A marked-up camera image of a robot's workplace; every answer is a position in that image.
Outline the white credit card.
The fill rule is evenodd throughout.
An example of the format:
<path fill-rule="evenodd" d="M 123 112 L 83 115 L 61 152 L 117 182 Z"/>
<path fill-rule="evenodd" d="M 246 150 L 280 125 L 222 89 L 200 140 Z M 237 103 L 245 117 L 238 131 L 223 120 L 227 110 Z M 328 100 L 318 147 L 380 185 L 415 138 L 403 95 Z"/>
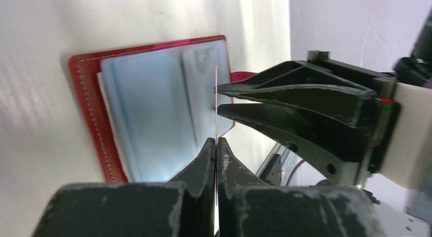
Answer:
<path fill-rule="evenodd" d="M 215 143 L 218 142 L 218 66 L 215 66 L 215 99 L 214 99 L 214 111 L 215 111 Z M 214 212 L 214 226 L 215 233 L 219 232 L 219 197 L 218 197 L 218 189 L 215 189 L 215 212 Z"/>

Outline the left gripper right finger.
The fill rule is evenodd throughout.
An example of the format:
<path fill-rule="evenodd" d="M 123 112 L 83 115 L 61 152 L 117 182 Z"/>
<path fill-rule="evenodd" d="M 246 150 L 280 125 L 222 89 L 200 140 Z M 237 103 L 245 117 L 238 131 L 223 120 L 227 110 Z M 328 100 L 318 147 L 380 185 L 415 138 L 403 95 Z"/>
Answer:
<path fill-rule="evenodd" d="M 354 187 L 272 186 L 217 142 L 220 236 L 384 236 L 367 195 Z"/>

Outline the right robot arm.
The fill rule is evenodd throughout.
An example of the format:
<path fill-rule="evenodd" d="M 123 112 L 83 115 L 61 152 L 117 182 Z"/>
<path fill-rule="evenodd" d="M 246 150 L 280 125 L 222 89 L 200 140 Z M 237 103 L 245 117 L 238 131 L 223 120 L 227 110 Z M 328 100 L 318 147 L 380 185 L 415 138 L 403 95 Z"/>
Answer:
<path fill-rule="evenodd" d="M 431 17 L 408 57 L 377 72 L 311 50 L 217 93 L 247 100 L 218 113 L 284 145 L 331 185 L 381 174 L 410 190 L 406 212 L 431 220 Z"/>

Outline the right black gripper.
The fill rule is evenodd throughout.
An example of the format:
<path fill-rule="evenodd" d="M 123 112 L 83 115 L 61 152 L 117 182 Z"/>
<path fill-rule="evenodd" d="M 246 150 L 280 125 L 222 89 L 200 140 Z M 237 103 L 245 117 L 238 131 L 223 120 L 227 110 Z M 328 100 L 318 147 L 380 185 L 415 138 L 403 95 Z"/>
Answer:
<path fill-rule="evenodd" d="M 218 114 L 281 143 L 333 185 L 362 185 L 381 166 L 400 112 L 396 76 L 310 51 L 219 94 L 261 103 L 222 104 Z M 265 103 L 278 103 L 279 107 Z"/>

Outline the red leather card holder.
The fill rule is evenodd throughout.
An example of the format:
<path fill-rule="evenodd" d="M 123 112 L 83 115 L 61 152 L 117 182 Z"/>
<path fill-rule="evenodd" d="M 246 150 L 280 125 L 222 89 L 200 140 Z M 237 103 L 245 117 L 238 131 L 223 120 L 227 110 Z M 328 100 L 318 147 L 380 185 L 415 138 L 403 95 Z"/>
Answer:
<path fill-rule="evenodd" d="M 251 72 L 230 70 L 223 35 L 71 56 L 76 97 L 108 182 L 166 181 L 215 138 L 218 85 Z M 218 116 L 218 136 L 235 123 Z"/>

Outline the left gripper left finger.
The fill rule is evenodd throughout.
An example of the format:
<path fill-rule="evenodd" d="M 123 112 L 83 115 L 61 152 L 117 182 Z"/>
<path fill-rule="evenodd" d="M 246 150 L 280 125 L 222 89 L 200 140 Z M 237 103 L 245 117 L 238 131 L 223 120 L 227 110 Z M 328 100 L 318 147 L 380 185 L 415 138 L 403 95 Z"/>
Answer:
<path fill-rule="evenodd" d="M 65 185 L 33 236 L 213 236 L 215 154 L 209 138 L 167 182 Z"/>

